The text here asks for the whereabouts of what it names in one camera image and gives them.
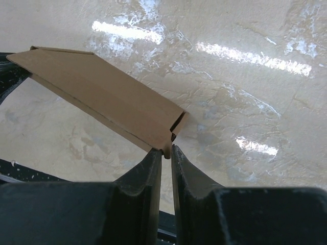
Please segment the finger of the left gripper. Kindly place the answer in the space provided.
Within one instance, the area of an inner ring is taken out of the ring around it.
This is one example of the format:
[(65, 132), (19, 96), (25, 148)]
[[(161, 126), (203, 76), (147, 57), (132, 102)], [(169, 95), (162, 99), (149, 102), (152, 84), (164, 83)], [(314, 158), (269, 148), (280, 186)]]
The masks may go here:
[(30, 72), (7, 59), (11, 54), (0, 54), (0, 104), (31, 75)]

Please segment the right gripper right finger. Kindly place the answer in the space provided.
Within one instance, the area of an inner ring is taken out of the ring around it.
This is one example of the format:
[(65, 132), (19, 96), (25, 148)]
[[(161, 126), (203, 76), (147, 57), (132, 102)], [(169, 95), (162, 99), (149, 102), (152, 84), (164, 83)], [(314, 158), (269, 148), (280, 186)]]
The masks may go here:
[(178, 244), (326, 244), (326, 191), (313, 187), (224, 187), (174, 145)]

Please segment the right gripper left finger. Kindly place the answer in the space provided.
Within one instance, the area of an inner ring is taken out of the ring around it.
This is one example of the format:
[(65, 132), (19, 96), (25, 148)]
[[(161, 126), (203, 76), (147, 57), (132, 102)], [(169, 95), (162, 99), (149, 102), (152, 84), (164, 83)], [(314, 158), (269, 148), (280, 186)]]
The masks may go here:
[(114, 182), (1, 185), (1, 244), (156, 244), (162, 153)]

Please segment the brown cardboard paper box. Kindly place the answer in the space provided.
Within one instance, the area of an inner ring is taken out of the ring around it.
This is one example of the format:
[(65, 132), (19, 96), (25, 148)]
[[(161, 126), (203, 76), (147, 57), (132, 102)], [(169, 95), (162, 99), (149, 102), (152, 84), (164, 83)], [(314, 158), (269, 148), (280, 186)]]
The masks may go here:
[(188, 113), (96, 54), (32, 46), (6, 58), (139, 148), (171, 157)]

